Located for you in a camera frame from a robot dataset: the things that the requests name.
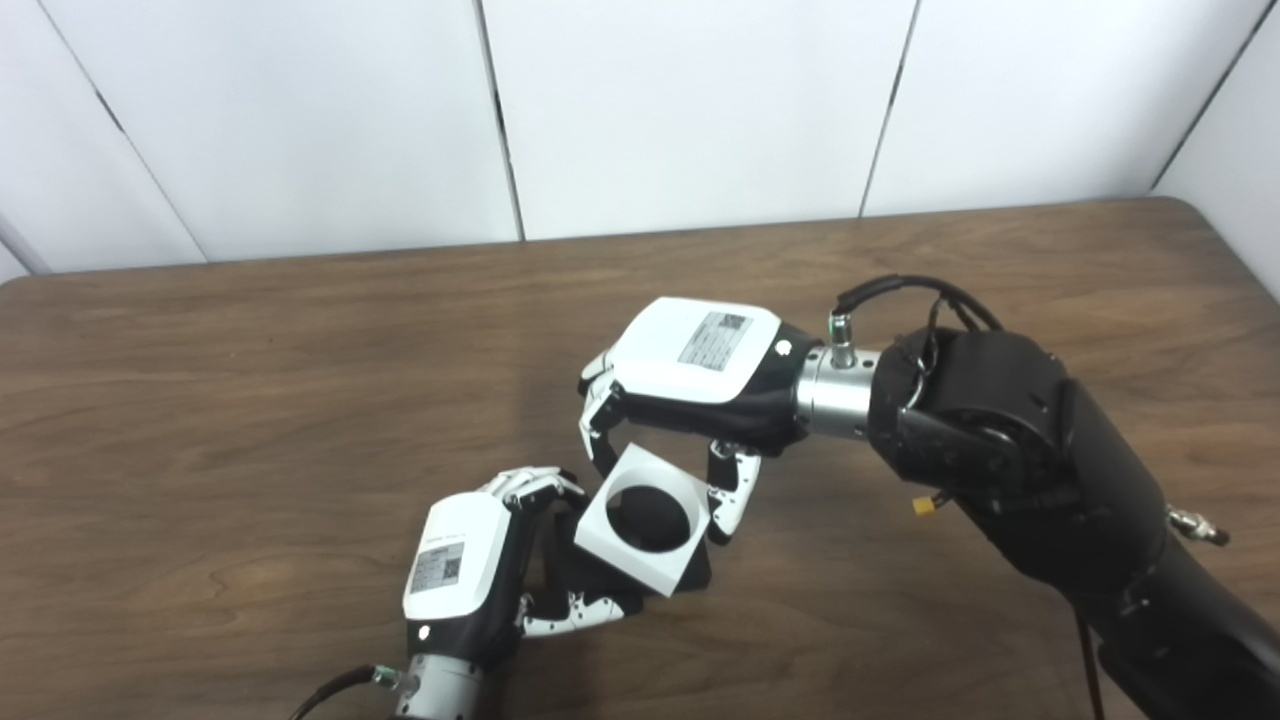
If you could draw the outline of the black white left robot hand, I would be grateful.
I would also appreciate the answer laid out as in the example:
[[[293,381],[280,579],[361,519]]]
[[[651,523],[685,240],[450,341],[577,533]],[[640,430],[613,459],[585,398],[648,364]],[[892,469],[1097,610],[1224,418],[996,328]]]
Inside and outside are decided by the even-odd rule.
[[[429,510],[402,596],[410,656],[440,656],[493,671],[527,637],[563,635],[617,623],[645,609],[635,591],[600,591],[566,575],[544,552],[530,585],[543,515],[563,503],[570,516],[591,497],[556,466],[499,471],[476,489]]]

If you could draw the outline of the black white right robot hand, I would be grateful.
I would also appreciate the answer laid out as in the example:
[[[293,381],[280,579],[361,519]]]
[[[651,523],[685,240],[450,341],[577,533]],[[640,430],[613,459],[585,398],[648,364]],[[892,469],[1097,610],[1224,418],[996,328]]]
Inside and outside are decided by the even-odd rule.
[[[581,370],[579,432],[602,477],[618,462],[622,423],[705,437],[708,538],[726,546],[762,462],[806,438],[796,384],[820,341],[773,311],[659,297]]]

